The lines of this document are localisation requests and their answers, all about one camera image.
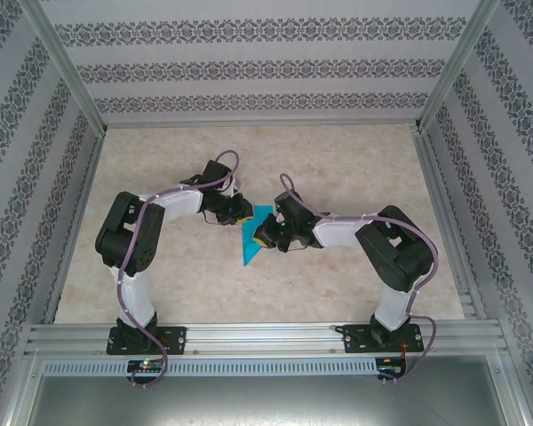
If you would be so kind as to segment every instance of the marble floor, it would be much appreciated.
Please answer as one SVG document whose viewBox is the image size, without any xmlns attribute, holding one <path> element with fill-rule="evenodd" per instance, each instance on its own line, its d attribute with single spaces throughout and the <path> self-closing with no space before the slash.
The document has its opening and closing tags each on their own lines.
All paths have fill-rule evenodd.
<svg viewBox="0 0 533 426">
<path fill-rule="evenodd" d="M 414 313 L 463 319 L 438 225 L 405 125 L 109 130 L 57 313 L 57 323 L 113 323 L 115 283 L 94 241 L 121 191 L 156 193 L 203 171 L 223 150 L 254 204 L 270 204 L 289 173 L 321 211 L 359 215 L 399 206 L 437 244 L 440 270 Z M 160 322 L 366 321 L 382 283 L 361 250 L 261 250 L 243 267 L 241 228 L 201 215 L 163 227 L 148 269 Z"/>
</svg>

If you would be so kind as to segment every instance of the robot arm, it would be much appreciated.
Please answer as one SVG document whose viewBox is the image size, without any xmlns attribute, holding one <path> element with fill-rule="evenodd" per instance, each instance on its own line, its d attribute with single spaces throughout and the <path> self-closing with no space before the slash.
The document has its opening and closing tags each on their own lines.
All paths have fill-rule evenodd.
<svg viewBox="0 0 533 426">
<path fill-rule="evenodd" d="M 131 259 L 124 270 L 121 294 L 128 313 L 151 335 L 155 335 L 157 317 L 150 302 L 146 269 L 154 260 L 162 224 L 205 210 L 214 213 L 222 225 L 241 223 L 253 216 L 252 205 L 239 192 L 240 182 L 237 179 L 231 177 L 221 184 L 197 188 L 197 185 L 225 177 L 230 171 L 219 162 L 209 161 L 203 174 L 182 181 L 178 191 L 156 198 L 146 208 Z M 119 193 L 95 241 L 95 249 L 102 255 L 103 263 L 110 268 L 116 282 L 131 243 L 132 230 L 127 225 L 137 223 L 140 208 L 147 198 Z M 117 326 L 123 346 L 138 351 L 150 350 L 152 341 L 138 331 L 129 315 L 122 310 Z"/>
<path fill-rule="evenodd" d="M 282 252 L 287 252 L 293 241 L 319 249 L 361 247 L 385 284 L 379 306 L 371 317 L 371 336 L 381 346 L 394 342 L 409 324 L 407 307 L 412 290 L 433 264 L 433 255 L 425 242 L 398 225 L 355 217 L 339 220 L 317 217 L 288 193 L 276 197 L 274 204 L 276 216 L 269 215 L 257 228 L 254 240 L 263 247 L 277 247 Z M 414 226 L 395 206 L 387 206 L 378 216 Z"/>
</svg>

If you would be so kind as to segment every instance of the black mounting plate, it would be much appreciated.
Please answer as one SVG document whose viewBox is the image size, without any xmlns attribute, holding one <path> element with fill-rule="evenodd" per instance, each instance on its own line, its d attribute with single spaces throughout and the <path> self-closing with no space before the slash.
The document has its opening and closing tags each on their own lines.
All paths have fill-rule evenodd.
<svg viewBox="0 0 533 426">
<path fill-rule="evenodd" d="M 402 342 L 405 342 L 407 345 L 406 352 L 408 353 L 422 352 L 425 349 L 418 324 L 408 324 L 405 326 L 398 337 L 385 348 L 381 347 L 371 337 L 371 325 L 369 324 L 339 326 L 336 327 L 336 331 L 344 336 L 346 353 L 401 352 Z"/>
<path fill-rule="evenodd" d="M 183 355 L 186 348 L 185 327 L 160 327 L 156 330 L 155 337 L 163 343 L 168 355 Z M 158 355 L 157 346 L 152 351 L 138 351 L 123 346 L 123 341 L 118 327 L 112 327 L 108 334 L 107 355 Z"/>
</svg>

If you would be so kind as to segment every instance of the blue triangle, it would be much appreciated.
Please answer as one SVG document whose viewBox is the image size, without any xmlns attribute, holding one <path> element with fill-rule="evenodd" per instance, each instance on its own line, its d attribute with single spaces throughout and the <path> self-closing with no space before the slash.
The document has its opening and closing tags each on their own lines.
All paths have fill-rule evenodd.
<svg viewBox="0 0 533 426">
<path fill-rule="evenodd" d="M 273 206 L 253 206 L 254 216 L 243 223 L 243 266 L 249 264 L 251 259 L 262 249 L 252 236 L 257 228 L 265 221 L 269 213 L 273 213 Z"/>
</svg>

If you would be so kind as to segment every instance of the patterned wallpaper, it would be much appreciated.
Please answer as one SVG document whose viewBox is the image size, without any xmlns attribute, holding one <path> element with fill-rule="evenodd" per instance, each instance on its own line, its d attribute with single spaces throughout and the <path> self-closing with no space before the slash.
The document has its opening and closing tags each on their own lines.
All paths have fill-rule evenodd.
<svg viewBox="0 0 533 426">
<path fill-rule="evenodd" d="M 498 6 L 428 133 L 533 413 L 533 2 Z"/>
<path fill-rule="evenodd" d="M 15 1 L 0 0 L 0 404 L 41 322 L 97 137 Z"/>
<path fill-rule="evenodd" d="M 109 125 L 414 120 L 478 0 L 44 1 Z"/>
</svg>

